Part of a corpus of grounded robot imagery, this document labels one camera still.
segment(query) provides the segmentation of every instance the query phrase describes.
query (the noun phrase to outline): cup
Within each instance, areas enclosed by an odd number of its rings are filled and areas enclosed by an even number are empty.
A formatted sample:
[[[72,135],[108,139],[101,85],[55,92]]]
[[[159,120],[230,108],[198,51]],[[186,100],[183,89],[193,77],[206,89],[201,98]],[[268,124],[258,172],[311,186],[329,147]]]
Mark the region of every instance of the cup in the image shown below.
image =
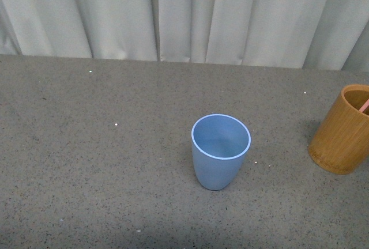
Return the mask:
[[[223,114],[207,115],[193,126],[192,157],[196,177],[208,190],[221,190],[236,176],[251,144],[247,127]]]
[[[349,174],[369,155],[369,86],[345,86],[314,135],[308,152],[323,169]]]

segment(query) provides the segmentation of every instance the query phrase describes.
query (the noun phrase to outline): blue cup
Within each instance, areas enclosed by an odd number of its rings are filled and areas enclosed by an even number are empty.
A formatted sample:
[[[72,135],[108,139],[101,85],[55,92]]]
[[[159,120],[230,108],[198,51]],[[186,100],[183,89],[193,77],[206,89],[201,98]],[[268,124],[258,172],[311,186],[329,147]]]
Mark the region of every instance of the blue cup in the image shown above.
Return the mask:
[[[208,190],[221,190],[236,176],[251,144],[247,127],[229,115],[213,114],[194,124],[192,157],[196,177]]]

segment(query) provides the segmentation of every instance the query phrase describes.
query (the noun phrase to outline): gray countertop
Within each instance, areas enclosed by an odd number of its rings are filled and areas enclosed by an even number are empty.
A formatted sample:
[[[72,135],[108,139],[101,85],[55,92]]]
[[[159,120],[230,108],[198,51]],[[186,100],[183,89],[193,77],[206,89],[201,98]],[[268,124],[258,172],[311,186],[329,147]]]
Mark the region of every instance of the gray countertop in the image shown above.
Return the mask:
[[[368,248],[369,161],[307,145],[369,74],[0,55],[0,248]],[[251,148],[203,188],[191,128],[222,113]]]

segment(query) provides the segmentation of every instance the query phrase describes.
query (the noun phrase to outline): bamboo holder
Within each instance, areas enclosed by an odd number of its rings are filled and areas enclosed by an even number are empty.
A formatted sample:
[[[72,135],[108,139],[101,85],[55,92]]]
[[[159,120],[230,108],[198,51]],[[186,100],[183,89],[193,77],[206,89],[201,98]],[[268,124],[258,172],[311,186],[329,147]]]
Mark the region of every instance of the bamboo holder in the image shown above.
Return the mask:
[[[367,85],[342,89],[308,147],[316,164],[349,174],[369,155],[369,108],[359,111],[368,99]]]

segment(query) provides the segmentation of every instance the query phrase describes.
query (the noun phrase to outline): cup rim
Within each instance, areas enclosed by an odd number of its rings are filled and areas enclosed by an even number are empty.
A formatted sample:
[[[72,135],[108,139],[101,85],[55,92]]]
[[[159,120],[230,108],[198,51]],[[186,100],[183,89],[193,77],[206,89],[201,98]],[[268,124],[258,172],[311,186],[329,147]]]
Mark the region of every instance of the cup rim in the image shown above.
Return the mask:
[[[363,92],[369,92],[369,85],[362,85],[362,84],[351,84],[351,85],[347,85],[347,86],[344,86],[341,89],[341,93],[340,93],[341,98],[343,99],[343,101],[345,102],[345,104],[347,106],[349,106],[349,108],[351,108],[352,110],[354,110],[359,115],[363,115],[366,118],[369,117],[369,115],[367,115],[367,114],[365,114],[363,112],[360,112],[353,105],[351,105],[349,101],[347,101],[346,96],[345,96],[346,92],[351,92],[351,91],[354,91],[354,90],[363,91]]]
[[[195,130],[195,128],[196,128],[196,125],[197,125],[200,121],[202,121],[203,119],[206,119],[206,118],[208,118],[208,117],[210,117],[210,116],[225,116],[225,117],[227,117],[227,118],[233,119],[233,120],[235,120],[236,122],[238,122],[238,123],[239,123],[239,124],[240,124],[240,125],[241,125],[245,130],[246,130],[246,133],[247,133],[247,136],[248,136],[248,144],[247,144],[246,148],[244,149],[244,151],[242,151],[241,153],[237,154],[236,156],[232,156],[232,157],[228,157],[228,158],[223,158],[223,157],[216,157],[216,156],[214,156],[214,155],[211,155],[211,154],[209,154],[209,153],[205,152],[204,150],[202,150],[202,149],[197,145],[196,140],[195,140],[195,138],[194,138],[194,130]],[[247,128],[247,127],[246,127],[246,126],[245,126],[241,121],[239,121],[238,119],[234,118],[233,116],[230,116],[230,115],[224,115],[224,114],[211,114],[211,115],[205,115],[205,116],[203,116],[203,117],[199,118],[199,119],[195,122],[194,126],[192,127],[191,137],[192,137],[192,142],[194,143],[194,145],[196,146],[196,148],[197,148],[201,153],[203,153],[203,154],[207,155],[207,156],[208,156],[208,157],[210,157],[210,158],[217,159],[217,160],[233,160],[233,159],[239,158],[239,157],[241,157],[242,155],[244,155],[244,154],[248,151],[248,149],[250,148],[250,145],[251,145],[251,135],[250,135],[250,132],[249,132],[248,128]]]

